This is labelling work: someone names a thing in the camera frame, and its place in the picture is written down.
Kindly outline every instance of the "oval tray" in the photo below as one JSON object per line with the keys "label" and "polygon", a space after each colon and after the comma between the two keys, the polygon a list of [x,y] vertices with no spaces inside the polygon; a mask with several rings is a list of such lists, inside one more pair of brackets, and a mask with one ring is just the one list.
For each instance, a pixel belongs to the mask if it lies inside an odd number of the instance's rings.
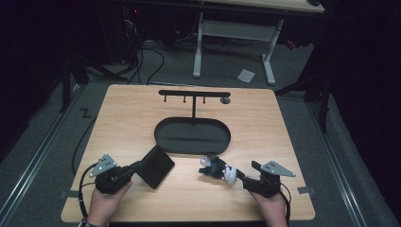
{"label": "oval tray", "polygon": [[231,133],[216,119],[169,117],[156,126],[154,138],[169,153],[220,154],[230,144]]}

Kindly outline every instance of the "gray carpet floor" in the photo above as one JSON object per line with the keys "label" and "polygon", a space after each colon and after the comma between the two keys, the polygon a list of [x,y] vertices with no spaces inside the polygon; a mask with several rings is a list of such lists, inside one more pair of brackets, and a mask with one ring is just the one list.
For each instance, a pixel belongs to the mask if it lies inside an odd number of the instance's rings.
{"label": "gray carpet floor", "polygon": [[[233,46],[218,47],[218,44],[205,46],[203,52],[202,75],[200,79],[192,78],[194,49],[191,43],[169,47],[156,43],[146,44],[152,50],[144,50],[144,61],[140,71],[141,79],[135,77],[131,84],[140,81],[146,83],[148,76],[161,64],[164,65],[154,75],[151,84],[177,83],[197,86],[266,88],[281,89],[295,82],[299,77],[313,46],[301,47],[290,51],[285,46],[277,45],[271,58],[271,65],[276,77],[275,86],[269,86],[264,75],[260,56],[248,51],[238,51]],[[260,50],[263,44],[248,45],[247,48]],[[122,66],[108,66],[117,71]],[[237,79],[243,70],[255,73],[250,83]],[[9,195],[24,175],[30,161],[45,140],[53,123],[61,115],[64,118],[58,133],[48,147],[48,153],[40,164],[37,173],[32,176],[24,196],[17,201],[17,206],[5,216],[4,226],[77,226],[76,223],[64,223],[61,211],[65,197],[62,192],[68,190],[74,179],[72,162],[77,168],[90,132],[84,134],[100,109],[103,97],[109,85],[123,83],[104,77],[91,76],[85,87],[79,87],[75,94],[76,101],[70,111],[60,114],[61,86],[59,85],[42,108],[32,117],[29,127],[13,148],[8,158],[0,165],[0,204],[8,202]],[[292,221],[290,226],[356,226],[347,203],[344,202],[336,172],[330,165],[327,146],[334,150],[340,163],[341,171],[355,195],[358,207],[365,223],[359,226],[399,226],[391,210],[384,202],[368,169],[358,156],[357,149],[350,139],[337,110],[335,100],[330,99],[330,111],[327,116],[328,134],[322,134],[316,125],[313,110],[319,103],[304,103],[302,92],[291,92],[277,97],[283,117],[288,128],[291,142],[303,171],[306,185],[313,187],[316,193],[310,195],[316,217],[309,221]],[[218,226],[223,223],[203,223],[206,226]],[[262,223],[231,223],[231,226],[263,226]]]}

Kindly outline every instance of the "desk top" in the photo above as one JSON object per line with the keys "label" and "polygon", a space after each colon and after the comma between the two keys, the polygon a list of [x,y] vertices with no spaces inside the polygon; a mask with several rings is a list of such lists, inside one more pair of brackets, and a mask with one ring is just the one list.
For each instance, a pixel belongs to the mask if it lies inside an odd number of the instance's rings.
{"label": "desk top", "polygon": [[[251,161],[263,165],[274,160],[294,172],[295,178],[281,177],[292,197],[291,219],[314,218],[309,195],[297,191],[298,187],[305,186],[305,181],[274,92],[268,89],[112,85],[105,96],[72,190],[78,190],[83,171],[104,153],[109,153],[120,166],[130,165],[153,148],[154,129],[161,120],[170,116],[191,116],[192,101],[183,103],[180,96],[168,96],[164,102],[164,97],[158,94],[162,89],[231,93],[230,104],[222,104],[216,97],[207,97],[205,104],[198,101],[197,105],[197,117],[218,119],[231,131],[231,143],[219,157],[257,180],[260,173],[251,167]],[[203,166],[199,155],[168,155],[175,166],[159,187],[151,189],[135,174],[133,186],[121,201],[112,221],[262,219],[256,202],[242,188],[242,181],[237,180],[234,186],[230,186],[200,174],[198,170]],[[84,183],[93,180],[86,177]],[[83,188],[87,209],[93,189],[93,185]],[[77,199],[67,199],[62,220],[79,222],[81,217]]]}
{"label": "desk top", "polygon": [[302,12],[318,12],[323,13],[322,4],[314,7],[307,3],[306,0],[203,0],[204,2],[218,4],[232,4],[247,7],[259,7],[269,9],[285,9]]}

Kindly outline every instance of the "human hand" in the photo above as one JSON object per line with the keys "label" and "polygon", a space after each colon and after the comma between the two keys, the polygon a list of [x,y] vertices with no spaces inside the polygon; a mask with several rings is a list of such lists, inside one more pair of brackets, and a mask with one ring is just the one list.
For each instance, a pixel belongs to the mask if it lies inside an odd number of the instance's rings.
{"label": "human hand", "polygon": [[132,182],[124,185],[115,194],[102,194],[97,188],[92,193],[91,208],[86,221],[97,226],[106,226],[114,215],[121,199],[131,188]]}
{"label": "human hand", "polygon": [[266,198],[252,191],[249,192],[259,205],[259,210],[268,227],[287,227],[286,201],[279,193]]}

